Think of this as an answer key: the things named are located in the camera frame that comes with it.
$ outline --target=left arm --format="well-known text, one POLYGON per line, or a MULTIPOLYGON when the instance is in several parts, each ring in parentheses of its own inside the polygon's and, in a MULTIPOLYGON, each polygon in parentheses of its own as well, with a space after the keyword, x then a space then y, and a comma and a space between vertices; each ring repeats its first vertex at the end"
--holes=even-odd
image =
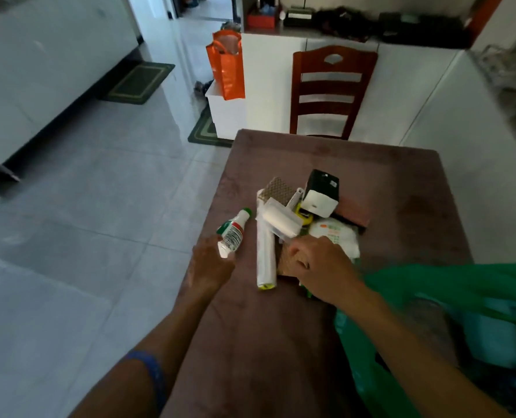
MULTIPOLYGON (((171 393, 202 315, 234 269, 233 257, 220 258, 217 241, 217 237, 211 237, 193 248, 187 292, 133 349, 157 360, 165 377, 166 396, 171 393)), ((141 361, 128 359, 119 361, 87 393, 71 417, 157 417, 160 413, 148 370, 141 361)))

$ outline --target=bottle label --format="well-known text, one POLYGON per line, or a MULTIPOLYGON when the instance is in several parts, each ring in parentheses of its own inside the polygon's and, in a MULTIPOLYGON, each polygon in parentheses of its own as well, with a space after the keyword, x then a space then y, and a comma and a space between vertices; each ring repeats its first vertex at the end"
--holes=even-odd
POLYGON ((236 251, 237 248, 240 246, 240 243, 242 242, 242 236, 244 235, 245 231, 238 223, 231 223, 232 226, 230 226, 227 231, 222 234, 223 243, 225 246, 229 249, 229 251, 233 252, 236 251))

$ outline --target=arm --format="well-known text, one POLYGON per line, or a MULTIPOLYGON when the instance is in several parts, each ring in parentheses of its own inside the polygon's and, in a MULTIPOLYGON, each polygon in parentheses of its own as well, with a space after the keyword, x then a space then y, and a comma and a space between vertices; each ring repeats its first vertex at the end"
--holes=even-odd
MULTIPOLYGON (((202 315, 234 269, 232 256, 220 258, 217 240, 211 237, 194 247, 188 290, 173 311, 134 348, 156 358, 165 377, 167 396, 202 315)), ((128 359, 119 361, 87 393, 71 417, 157 417, 160 413, 147 369, 141 361, 128 359)))
POLYGON ((364 285, 339 245, 326 237, 304 236, 290 246, 292 255, 298 251, 309 262, 300 264, 298 279, 359 325, 422 416, 510 416, 408 330, 383 298, 364 285))

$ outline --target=plastic wrap roll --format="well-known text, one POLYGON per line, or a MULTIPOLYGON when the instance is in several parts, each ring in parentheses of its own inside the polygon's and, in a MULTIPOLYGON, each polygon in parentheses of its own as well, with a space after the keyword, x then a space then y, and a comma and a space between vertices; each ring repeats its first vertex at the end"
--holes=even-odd
POLYGON ((257 200, 257 261, 256 283, 261 290, 273 289, 277 286, 277 270, 275 264, 275 236, 268 225, 260 219, 263 201, 257 200))

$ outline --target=chair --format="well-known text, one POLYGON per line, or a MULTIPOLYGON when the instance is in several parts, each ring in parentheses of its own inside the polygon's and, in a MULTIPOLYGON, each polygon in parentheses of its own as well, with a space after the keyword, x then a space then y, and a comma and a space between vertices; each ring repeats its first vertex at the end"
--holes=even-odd
POLYGON ((291 125, 290 133, 296 134, 298 117, 306 114, 337 114, 347 116, 341 138, 329 135, 324 138, 349 140, 352 126, 355 124, 360 104, 366 93, 370 77, 376 66, 378 54, 356 49, 329 46, 312 51, 299 51, 293 54, 293 72, 291 89, 291 125), (344 72, 360 73, 359 82, 319 80, 302 81, 303 73, 344 72), (300 102, 301 95, 347 95, 353 96, 352 102, 314 101, 300 102))

